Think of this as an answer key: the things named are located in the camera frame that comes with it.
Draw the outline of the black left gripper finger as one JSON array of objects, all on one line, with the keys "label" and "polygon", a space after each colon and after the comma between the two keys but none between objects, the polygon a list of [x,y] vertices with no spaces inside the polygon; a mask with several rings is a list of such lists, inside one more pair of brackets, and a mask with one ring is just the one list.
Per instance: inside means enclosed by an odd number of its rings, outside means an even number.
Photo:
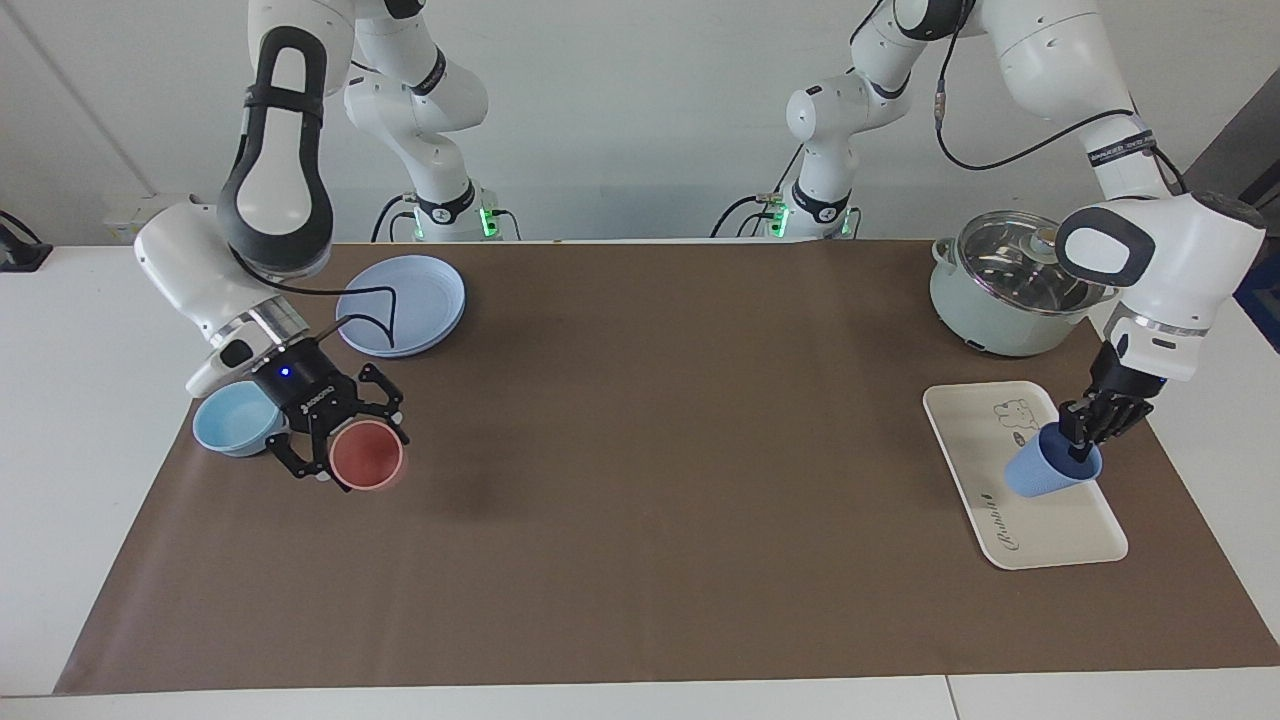
[{"label": "black left gripper finger", "polygon": [[1100,407],[1101,445],[1123,436],[1153,411],[1153,404],[1147,398],[1106,398]]},{"label": "black left gripper finger", "polygon": [[1094,409],[1094,397],[1085,396],[1059,406],[1059,432],[1068,442],[1068,455],[1084,462],[1100,442],[1105,420]]}]

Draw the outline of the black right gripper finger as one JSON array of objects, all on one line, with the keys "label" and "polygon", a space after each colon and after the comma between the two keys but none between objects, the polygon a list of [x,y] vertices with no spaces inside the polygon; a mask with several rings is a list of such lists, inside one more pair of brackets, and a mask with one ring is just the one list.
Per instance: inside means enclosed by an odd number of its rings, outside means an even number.
[{"label": "black right gripper finger", "polygon": [[356,382],[358,386],[375,386],[383,396],[381,402],[357,398],[356,414],[383,423],[392,430],[401,446],[408,446],[410,437],[402,427],[401,404],[404,400],[404,393],[401,388],[375,364],[362,365]]},{"label": "black right gripper finger", "polygon": [[[302,430],[294,430],[287,416],[280,416],[276,424],[265,439],[265,448],[294,479],[312,477],[337,483],[330,459],[332,437],[338,429],[334,421],[310,418]],[[294,447],[296,436],[310,450],[310,457],[303,457]]]}]

